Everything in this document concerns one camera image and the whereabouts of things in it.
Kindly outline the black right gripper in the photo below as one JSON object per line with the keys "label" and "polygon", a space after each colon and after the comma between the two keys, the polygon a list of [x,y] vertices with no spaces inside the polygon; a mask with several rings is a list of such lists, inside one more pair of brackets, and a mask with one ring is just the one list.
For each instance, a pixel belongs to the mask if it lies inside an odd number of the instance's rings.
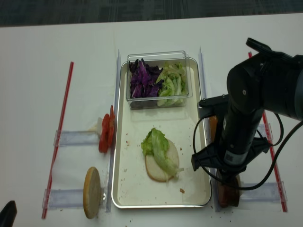
{"label": "black right gripper", "polygon": [[214,142],[192,155],[193,169],[216,168],[222,183],[238,187],[238,172],[245,171],[253,159],[270,147],[266,138],[255,137],[262,114],[259,109],[245,115],[229,98],[225,115],[217,118]]}

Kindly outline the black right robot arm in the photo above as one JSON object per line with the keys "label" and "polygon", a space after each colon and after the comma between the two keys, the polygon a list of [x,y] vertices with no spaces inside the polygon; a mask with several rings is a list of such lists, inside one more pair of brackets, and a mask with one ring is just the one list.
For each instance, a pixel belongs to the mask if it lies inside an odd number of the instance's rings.
{"label": "black right robot arm", "polygon": [[272,146],[255,137],[264,111],[298,120],[297,128],[303,124],[303,57],[273,51],[252,38],[246,44],[257,54],[229,71],[228,93],[198,104],[201,120],[215,116],[218,122],[214,141],[191,157],[194,170],[215,168],[216,180],[234,189],[236,176]]}

